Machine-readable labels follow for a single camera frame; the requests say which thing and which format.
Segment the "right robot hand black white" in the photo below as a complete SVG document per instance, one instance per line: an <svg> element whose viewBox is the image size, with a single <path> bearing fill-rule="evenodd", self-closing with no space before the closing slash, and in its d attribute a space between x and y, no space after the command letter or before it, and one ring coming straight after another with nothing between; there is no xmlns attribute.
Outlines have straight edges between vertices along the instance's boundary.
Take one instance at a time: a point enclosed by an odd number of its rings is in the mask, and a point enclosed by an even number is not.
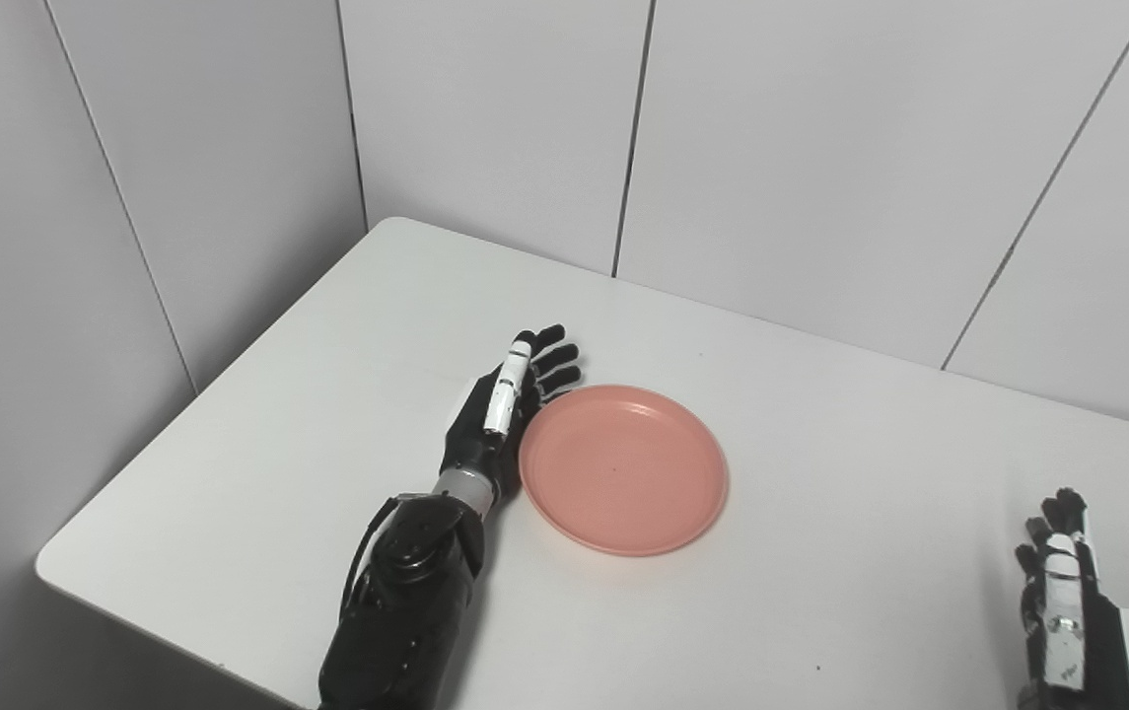
<svg viewBox="0 0 1129 710"><path fill-rule="evenodd" d="M1129 610L1101 588L1086 499L1061 488L1024 529L1019 709L1129 709Z"/></svg>

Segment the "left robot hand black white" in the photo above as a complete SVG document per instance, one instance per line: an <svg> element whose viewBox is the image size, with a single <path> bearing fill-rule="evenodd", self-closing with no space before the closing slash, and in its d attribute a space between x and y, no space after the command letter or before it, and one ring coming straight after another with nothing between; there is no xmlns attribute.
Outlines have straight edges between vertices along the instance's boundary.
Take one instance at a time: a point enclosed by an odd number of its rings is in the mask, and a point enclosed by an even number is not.
<svg viewBox="0 0 1129 710"><path fill-rule="evenodd" d="M476 473L491 484L496 500L514 494L520 487L520 440L530 422L581 380L581 350L568 340L563 324L524 328L460 407L444 437L441 473Z"/></svg>

